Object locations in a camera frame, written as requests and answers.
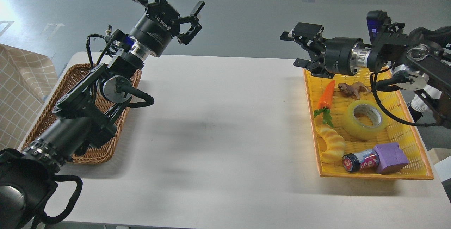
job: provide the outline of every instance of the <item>white table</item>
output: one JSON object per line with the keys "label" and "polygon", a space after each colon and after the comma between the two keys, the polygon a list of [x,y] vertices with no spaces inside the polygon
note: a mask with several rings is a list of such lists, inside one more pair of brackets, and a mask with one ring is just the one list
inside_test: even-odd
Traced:
{"label": "white table", "polygon": [[[75,54],[69,66],[87,62]],[[113,158],[66,165],[84,187],[66,219],[180,228],[447,228],[429,181],[321,178],[302,71],[292,59],[150,57]],[[72,193],[60,184],[46,211]]]}

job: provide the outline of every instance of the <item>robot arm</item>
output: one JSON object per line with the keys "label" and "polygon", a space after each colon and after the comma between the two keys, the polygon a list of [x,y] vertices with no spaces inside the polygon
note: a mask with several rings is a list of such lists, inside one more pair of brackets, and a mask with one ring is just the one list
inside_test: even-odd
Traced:
{"label": "robot arm", "polygon": [[[406,35],[404,23],[392,23],[385,11],[370,11],[367,25],[371,45],[359,38],[325,39],[322,25],[307,23],[298,23],[280,39],[294,41],[309,53],[311,60],[296,59],[294,65],[306,68],[311,75],[320,78],[333,78],[336,73],[352,76],[359,68],[368,68],[374,73],[376,101],[376,90],[414,91],[431,108],[436,121],[423,125],[403,123],[451,128],[451,57],[445,53],[445,49],[451,49],[451,27],[435,31],[417,28]],[[377,73],[388,63],[393,71],[392,78],[377,81]],[[430,97],[423,90],[426,85],[442,91],[441,97]]]}
{"label": "robot arm", "polygon": [[[33,217],[33,226],[39,221],[56,224],[65,219],[80,195],[82,181],[77,176],[57,175],[60,168],[71,161],[72,154],[82,155],[88,147],[100,148],[115,133],[114,122],[126,107],[152,105],[153,98],[131,86],[130,78],[142,69],[149,56],[159,57],[172,38],[188,44],[201,30],[198,13],[204,6],[200,1],[188,17],[180,14],[166,1],[134,0],[141,3],[145,13],[130,31],[120,30],[100,37],[107,42],[97,66],[56,103],[53,113],[58,119],[35,139],[23,152],[14,149],[0,151],[0,228],[19,229]],[[186,33],[180,32],[180,24],[191,23]],[[100,64],[105,54],[116,51],[110,64]],[[114,105],[102,113],[94,104],[97,90]],[[132,96],[144,102],[131,103]],[[44,211],[48,199],[55,192],[58,181],[74,181],[77,184],[66,209],[56,217]]]}

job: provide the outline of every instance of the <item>purple sponge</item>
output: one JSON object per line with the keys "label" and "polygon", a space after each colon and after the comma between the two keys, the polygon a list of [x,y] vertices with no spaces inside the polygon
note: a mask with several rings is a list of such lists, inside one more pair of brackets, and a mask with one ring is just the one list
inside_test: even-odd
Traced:
{"label": "purple sponge", "polygon": [[379,155],[379,165],[376,168],[377,173],[385,174],[399,172],[399,170],[409,163],[404,152],[399,149],[399,144],[397,142],[378,144],[373,150]]}

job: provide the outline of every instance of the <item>toy carrot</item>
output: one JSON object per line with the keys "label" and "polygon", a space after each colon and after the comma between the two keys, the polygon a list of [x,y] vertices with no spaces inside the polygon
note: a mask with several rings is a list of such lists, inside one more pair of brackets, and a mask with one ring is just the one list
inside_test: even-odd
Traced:
{"label": "toy carrot", "polygon": [[331,127],[334,126],[331,121],[332,116],[330,115],[330,109],[332,107],[332,94],[334,93],[334,88],[335,88],[335,80],[332,80],[329,84],[327,84],[324,92],[319,98],[318,109],[314,110],[313,112],[314,117],[317,117],[322,113],[322,123],[328,124]]}

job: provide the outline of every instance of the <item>beige plaid fabric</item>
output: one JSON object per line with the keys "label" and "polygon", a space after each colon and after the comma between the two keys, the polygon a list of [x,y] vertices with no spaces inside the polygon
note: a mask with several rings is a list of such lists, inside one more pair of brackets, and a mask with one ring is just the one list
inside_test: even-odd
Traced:
{"label": "beige plaid fabric", "polygon": [[0,44],[0,150],[20,145],[57,80],[48,57]]}

